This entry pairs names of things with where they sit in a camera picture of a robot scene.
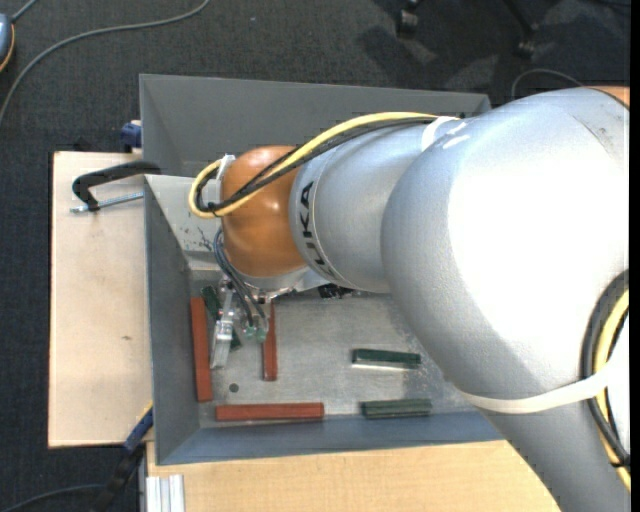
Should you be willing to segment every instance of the yellow cable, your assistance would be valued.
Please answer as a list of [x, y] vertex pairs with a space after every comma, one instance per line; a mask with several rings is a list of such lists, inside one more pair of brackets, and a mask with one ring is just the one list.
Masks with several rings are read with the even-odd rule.
[[215, 215], [212, 212], [202, 211], [200, 208], [198, 208], [198, 205], [196, 204], [198, 186], [200, 185], [200, 183], [202, 183], [202, 181], [204, 181], [205, 178], [209, 177], [209, 175], [213, 171], [215, 171], [218, 167], [220, 167], [221, 162], [222, 160], [216, 160], [212, 164], [207, 165], [204, 169], [202, 169], [202, 171], [200, 171], [200, 174], [196, 176], [196, 179], [193, 180], [193, 183], [191, 184], [191, 189], [189, 190], [189, 197], [187, 198], [187, 201], [189, 203], [189, 209], [195, 215], [197, 215], [202, 219], [213, 219]]
[[147, 414], [149, 412], [149, 409], [151, 409], [152, 407], [153, 407], [153, 400], [149, 400], [149, 402], [147, 402], [146, 407], [144, 408], [144, 412], [142, 413], [142, 416]]
[[[432, 114], [420, 114], [416, 112], [383, 112], [379, 114], [367, 114], [364, 116], [356, 117], [354, 119], [350, 119], [349, 121], [340, 123], [334, 126], [333, 128], [330, 128], [329, 130], [322, 132], [320, 135], [316, 136], [306, 144], [300, 146], [296, 151], [294, 151], [291, 155], [289, 155], [287, 159], [285, 159], [283, 162], [281, 162], [280, 164], [275, 166], [273, 169], [271, 169], [271, 171], [269, 171], [264, 176], [264, 178], [268, 178], [272, 174], [278, 172], [280, 169], [283, 169], [288, 165], [295, 164], [297, 161], [307, 156], [311, 151], [313, 151], [315, 148], [317, 148], [324, 142], [352, 128], [357, 128], [365, 124], [380, 122], [380, 121], [393, 121], [397, 119], [412, 119], [412, 118], [427, 120], [427, 119], [435, 119], [436, 117], [437, 116], [434, 116]], [[207, 168], [205, 168], [194, 181], [193, 186], [191, 188], [192, 192], [194, 192], [197, 189], [198, 184], [207, 176], [208, 173], [206, 173], [205, 171], [207, 171]], [[260, 191], [261, 189], [255, 190], [254, 192], [246, 195], [245, 197], [238, 199], [233, 204], [230, 204], [225, 208], [220, 208], [219, 210], [216, 211], [216, 215], [213, 215], [213, 213], [211, 212], [203, 212], [199, 210], [197, 208], [197, 205], [195, 204], [195, 193], [193, 193], [189, 195], [189, 208], [191, 208], [191, 211], [193, 213], [195, 213], [196, 215], [202, 218], [210, 219], [216, 216], [223, 217], [237, 210], [240, 206], [245, 204], [247, 201], [253, 198]]]
[[[596, 346], [596, 352], [594, 355], [593, 361], [593, 371], [599, 371], [607, 362], [609, 357], [609, 352], [611, 351], [611, 346], [613, 345], [616, 334], [618, 333], [618, 329], [622, 320], [624, 319], [625, 314], [629, 311], [629, 290], [625, 290], [622, 296], [616, 301], [611, 313], [607, 317], [607, 320], [602, 327], [602, 331], [600, 332], [600, 336], [598, 337], [598, 344]], [[602, 411], [603, 416], [608, 422], [611, 422], [611, 418], [609, 418], [609, 411], [607, 408], [606, 395], [603, 390], [596, 396], [596, 401], [598, 402], [598, 407], [600, 411]], [[604, 449], [607, 452], [607, 456], [612, 464], [619, 464], [620, 460], [616, 456], [613, 448], [609, 445], [605, 437], [598, 430], [598, 434], [600, 436], [600, 441], [604, 445]], [[622, 480], [623, 485], [627, 489], [627, 491], [631, 492], [631, 473], [625, 467], [616, 468], [616, 472]]]

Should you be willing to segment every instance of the blue object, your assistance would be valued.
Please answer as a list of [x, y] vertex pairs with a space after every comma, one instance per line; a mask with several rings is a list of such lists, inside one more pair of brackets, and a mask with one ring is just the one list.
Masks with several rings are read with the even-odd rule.
[[133, 123], [125, 124], [120, 130], [120, 140], [132, 148], [141, 148], [142, 127]]
[[138, 424], [133, 428], [129, 437], [124, 442], [124, 449], [127, 453], [133, 453], [140, 445], [142, 438], [153, 426], [153, 407], [149, 407], [147, 412], [142, 416]]

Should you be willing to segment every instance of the white strap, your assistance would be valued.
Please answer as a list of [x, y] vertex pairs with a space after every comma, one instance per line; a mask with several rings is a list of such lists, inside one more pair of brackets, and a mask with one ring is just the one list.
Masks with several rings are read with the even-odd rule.
[[560, 407], [561, 405], [572, 404], [574, 402], [586, 400], [587, 398], [592, 398], [607, 387], [612, 374], [617, 371], [616, 366], [624, 363], [624, 360], [620, 355], [623, 351], [618, 348], [618, 344], [616, 344], [611, 358], [600, 369], [600, 371], [586, 379], [554, 389], [553, 391], [543, 393], [542, 395], [516, 400], [500, 400], [497, 398], [486, 398], [483, 396], [472, 395], [463, 391], [460, 391], [460, 393], [472, 405], [475, 405], [480, 409], [499, 412], [502, 414], [530, 414]]
[[216, 179], [222, 182], [222, 177], [224, 173], [227, 172], [227, 169], [231, 166], [233, 162], [235, 162], [236, 157], [234, 155], [224, 155], [220, 159], [220, 167], [218, 167], [218, 173], [216, 175]]
[[429, 123], [422, 132], [421, 151], [427, 149], [436, 140], [436, 130], [440, 128], [440, 125], [448, 123], [449, 121], [458, 121], [457, 117], [439, 116], [435, 121]]

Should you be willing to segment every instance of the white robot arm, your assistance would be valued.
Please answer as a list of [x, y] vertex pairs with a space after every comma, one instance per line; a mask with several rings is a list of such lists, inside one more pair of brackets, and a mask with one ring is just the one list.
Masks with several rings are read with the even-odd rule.
[[[391, 293], [563, 510], [630, 510], [628, 89], [549, 92], [471, 119], [391, 117], [306, 159], [288, 162], [286, 147], [241, 157], [226, 203], [207, 208], [209, 169], [192, 210], [222, 216], [229, 262], [255, 290], [290, 289], [310, 268]], [[277, 178], [300, 162], [295, 180]], [[613, 440], [587, 400], [604, 387]]]

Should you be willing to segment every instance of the wooden table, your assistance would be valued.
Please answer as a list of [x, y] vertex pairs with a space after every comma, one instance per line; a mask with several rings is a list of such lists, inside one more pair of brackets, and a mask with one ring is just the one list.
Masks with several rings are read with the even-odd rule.
[[[52, 201], [49, 446], [121, 443], [151, 399], [142, 202], [74, 215], [75, 177], [135, 155], [59, 152]], [[131, 179], [99, 197], [140, 189]], [[189, 512], [558, 511], [505, 441], [156, 466]]]

